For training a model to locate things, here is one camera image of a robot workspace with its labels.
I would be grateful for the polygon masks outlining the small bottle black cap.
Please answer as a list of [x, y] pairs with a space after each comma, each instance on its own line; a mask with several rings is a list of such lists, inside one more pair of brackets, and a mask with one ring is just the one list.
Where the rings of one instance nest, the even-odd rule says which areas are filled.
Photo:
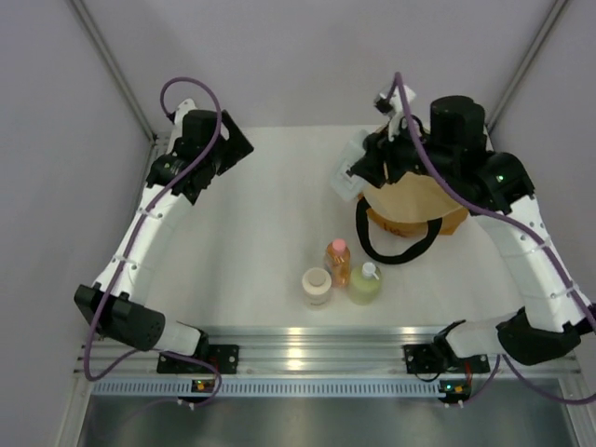
[[365, 138], [369, 135], [366, 130], [359, 130], [345, 145], [334, 164], [330, 185], [332, 190], [343, 200], [350, 201], [362, 192], [367, 182], [356, 174], [350, 174], [351, 168], [365, 156], [363, 147]]

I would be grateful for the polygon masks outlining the tan canvas bag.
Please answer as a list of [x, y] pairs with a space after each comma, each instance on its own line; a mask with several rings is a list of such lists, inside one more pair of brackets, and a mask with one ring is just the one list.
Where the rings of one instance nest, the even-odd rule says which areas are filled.
[[[469, 212], [450, 198], [431, 177], [406, 173], [380, 188], [367, 183], [358, 195], [355, 220], [359, 244], [379, 264], [406, 264], [424, 254], [439, 236], [450, 236]], [[371, 243], [370, 224], [396, 237], [419, 240], [393, 255], [378, 252]]]

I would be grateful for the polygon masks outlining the orange bottle pink cap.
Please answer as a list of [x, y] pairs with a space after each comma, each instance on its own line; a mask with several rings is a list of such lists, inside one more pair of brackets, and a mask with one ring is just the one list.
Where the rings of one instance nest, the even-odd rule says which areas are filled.
[[347, 243], [342, 238], [336, 238], [328, 244], [324, 262], [329, 272], [333, 287], [344, 288], [350, 280], [351, 253]]

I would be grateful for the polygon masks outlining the green bottle white cap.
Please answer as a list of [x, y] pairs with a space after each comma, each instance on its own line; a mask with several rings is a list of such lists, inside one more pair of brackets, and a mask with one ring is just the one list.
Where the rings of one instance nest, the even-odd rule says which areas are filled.
[[348, 284], [348, 298], [356, 305], [368, 305], [379, 294], [382, 274], [373, 262], [366, 262], [352, 269]]

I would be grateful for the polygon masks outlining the cream jar bottle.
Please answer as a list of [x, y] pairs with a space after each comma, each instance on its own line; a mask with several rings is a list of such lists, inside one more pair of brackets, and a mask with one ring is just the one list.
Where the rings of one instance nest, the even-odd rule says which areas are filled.
[[332, 298], [332, 277], [321, 267], [312, 267], [305, 271], [301, 279], [305, 303], [313, 309], [321, 309]]

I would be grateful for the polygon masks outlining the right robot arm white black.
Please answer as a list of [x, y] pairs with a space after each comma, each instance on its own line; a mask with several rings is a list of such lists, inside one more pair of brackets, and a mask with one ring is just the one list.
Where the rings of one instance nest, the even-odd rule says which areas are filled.
[[485, 112], [467, 96], [439, 98], [424, 125], [410, 109], [414, 93], [389, 85], [375, 108], [387, 122], [356, 142], [348, 174], [359, 179], [356, 231], [360, 246], [377, 263], [406, 264], [426, 254], [447, 228], [448, 213], [433, 210], [415, 224], [417, 241], [399, 254], [377, 251], [370, 223], [386, 231], [400, 224], [407, 179], [422, 180], [446, 195], [492, 240], [521, 297], [510, 316], [460, 319], [432, 340], [430, 351], [442, 370], [466, 359], [504, 355], [525, 366], [562, 358], [595, 329], [595, 305], [573, 282], [541, 219], [534, 185], [514, 155], [488, 148]]

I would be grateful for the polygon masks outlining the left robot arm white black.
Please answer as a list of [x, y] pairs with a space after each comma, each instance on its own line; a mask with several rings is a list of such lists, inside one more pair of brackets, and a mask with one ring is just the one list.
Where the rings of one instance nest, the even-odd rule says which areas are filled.
[[210, 349], [204, 332], [147, 305], [157, 265], [174, 230], [211, 181], [253, 151], [227, 111], [199, 110], [192, 101], [175, 114], [169, 151], [152, 164], [133, 220], [115, 255], [74, 302], [98, 334], [139, 351], [178, 354], [190, 372], [204, 370]]

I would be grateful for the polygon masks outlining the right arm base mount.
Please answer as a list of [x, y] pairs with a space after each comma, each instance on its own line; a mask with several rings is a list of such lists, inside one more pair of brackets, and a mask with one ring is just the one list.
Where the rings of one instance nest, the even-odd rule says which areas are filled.
[[408, 374], [423, 382], [432, 382], [440, 377], [443, 371], [442, 358], [434, 345], [404, 345], [402, 349]]

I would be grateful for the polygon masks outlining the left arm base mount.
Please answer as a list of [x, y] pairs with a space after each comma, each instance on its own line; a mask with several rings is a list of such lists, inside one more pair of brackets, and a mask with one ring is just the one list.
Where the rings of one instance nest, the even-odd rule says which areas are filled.
[[[236, 374], [239, 358], [238, 345], [209, 345], [199, 349], [198, 359], [208, 363], [221, 374]], [[209, 370], [195, 363], [174, 359], [161, 354], [156, 371], [161, 374], [208, 373]]]

